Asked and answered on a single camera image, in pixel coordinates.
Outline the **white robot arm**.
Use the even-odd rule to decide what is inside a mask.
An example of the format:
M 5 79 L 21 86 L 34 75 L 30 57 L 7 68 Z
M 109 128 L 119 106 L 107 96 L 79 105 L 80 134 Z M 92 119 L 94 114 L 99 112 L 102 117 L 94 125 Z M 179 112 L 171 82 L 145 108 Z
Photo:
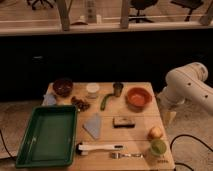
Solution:
M 207 67 L 193 62 L 170 70 L 166 76 L 166 86 L 157 95 L 162 106 L 162 121 L 165 126 L 176 116 L 175 107 L 190 100 L 213 115 L 213 88 L 205 84 L 208 78 Z

